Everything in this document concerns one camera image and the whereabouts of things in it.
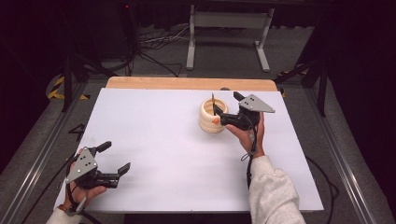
hand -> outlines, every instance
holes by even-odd
[[[87,197],[87,200],[84,203],[84,208],[88,206],[88,204],[91,202],[91,200],[94,197],[106,192],[106,190],[107,190],[107,188],[104,186],[98,186],[93,189],[82,189],[79,186],[76,186],[76,183],[74,181],[70,183],[70,189],[73,192],[72,193],[73,200],[76,203],[80,203],[84,199],[84,197]],[[72,205],[72,203],[70,202],[69,197],[67,195],[67,191],[66,191],[66,195],[64,197],[64,206],[69,208],[71,205]]]
[[[253,133],[253,131],[252,130],[242,131],[237,127],[233,126],[232,124],[227,124],[225,127],[239,139],[239,143],[241,143],[242,147],[247,151],[247,153],[249,153],[251,150],[251,146],[253,144],[251,142],[249,135],[250,133]],[[257,152],[253,155],[253,158],[257,158],[265,155],[262,146],[263,138],[264,138],[264,114],[260,112],[260,121],[259,124],[257,125],[257,143],[256,143]]]

